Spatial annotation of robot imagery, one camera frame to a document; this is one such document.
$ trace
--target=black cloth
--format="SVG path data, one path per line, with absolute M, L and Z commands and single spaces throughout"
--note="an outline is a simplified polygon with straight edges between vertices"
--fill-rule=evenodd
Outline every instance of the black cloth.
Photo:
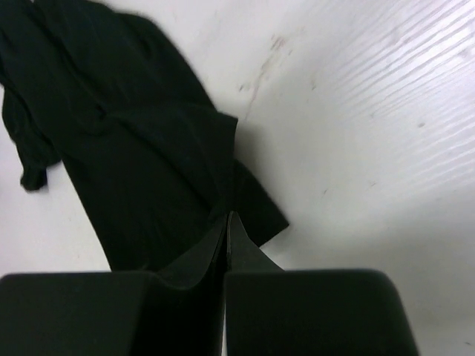
M 113 270 L 160 270 L 230 211 L 257 245 L 288 226 L 234 159 L 236 118 L 147 19 L 0 0 L 0 83 L 23 186 L 62 160 Z

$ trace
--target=white surface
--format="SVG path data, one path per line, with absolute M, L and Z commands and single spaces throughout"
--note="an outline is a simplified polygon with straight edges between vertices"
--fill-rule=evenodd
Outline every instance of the white surface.
M 371 267 L 423 355 L 475 355 L 475 1 L 110 0 L 152 17 L 292 227 L 285 268 Z M 107 268 L 63 168 L 27 195 L 0 131 L 0 273 Z

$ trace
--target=scuff mark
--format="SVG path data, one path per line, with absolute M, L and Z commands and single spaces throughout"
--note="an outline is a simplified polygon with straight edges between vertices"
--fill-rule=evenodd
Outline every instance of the scuff mark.
M 239 86 L 239 88 L 237 90 L 239 90 L 240 92 L 241 91 L 249 91 L 249 89 L 251 89 L 251 85 L 249 83 L 243 83 Z
M 293 37 L 301 35 L 303 31 L 304 30 L 300 29 L 297 33 L 294 33 L 293 35 L 289 35 L 289 36 L 283 36 L 283 35 L 277 36 L 275 34 L 272 35 L 271 37 L 272 44 L 270 47 L 270 52 L 269 52 L 269 55 L 267 56 L 267 59 L 261 65 L 259 75 L 255 79 L 254 84 L 252 86 L 253 87 L 252 95 L 251 95 L 251 99 L 249 100 L 249 104 L 247 106 L 246 115 L 244 116 L 244 119 L 243 119 L 244 121 L 246 121 L 249 118 L 254 102 L 258 97 L 259 90 L 261 89 L 263 80 L 268 79 L 270 72 L 272 72 L 273 67 L 278 65 L 278 60 L 281 57 L 281 52 L 284 50 L 284 48 L 286 47 L 290 39 L 293 39 Z M 287 56 L 290 56 L 290 54 L 292 54 L 292 51 L 293 49 L 290 49 L 287 52 Z
M 270 48 L 270 50 L 273 50 L 273 51 L 277 51 L 277 50 L 280 50 L 285 44 L 286 44 L 287 40 L 285 37 L 283 36 L 279 36 L 275 41 L 274 43 L 272 43 L 272 46 Z

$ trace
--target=sleeve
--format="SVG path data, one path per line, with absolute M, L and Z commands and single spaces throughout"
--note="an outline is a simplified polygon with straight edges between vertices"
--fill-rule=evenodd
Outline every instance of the sleeve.
M 22 161 L 20 183 L 27 191 L 37 191 L 47 185 L 46 168 L 61 160 L 59 154 L 36 126 L 21 98 L 8 88 L 4 92 L 2 116 Z

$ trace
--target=dirt mark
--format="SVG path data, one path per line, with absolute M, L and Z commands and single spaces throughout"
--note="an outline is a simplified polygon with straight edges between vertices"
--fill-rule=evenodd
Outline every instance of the dirt mark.
M 261 85 L 264 79 L 268 79 L 273 71 L 273 69 L 278 66 L 279 62 L 281 61 L 282 54 L 285 52 L 288 57 L 292 52 L 293 48 L 288 48 L 292 42 L 298 38 L 304 31 L 301 29 L 296 33 L 289 34 L 289 35 L 273 35 L 271 38 L 271 46 L 269 50 L 269 54 L 261 65 L 261 69 L 259 70 L 258 76 L 254 80 L 254 84 L 252 86 L 252 95 L 251 99 L 249 100 L 249 104 L 247 107 L 246 115 L 244 116 L 244 121 L 246 121 L 251 113 L 252 107 L 256 98 L 258 97 L 259 90 L 261 89 Z

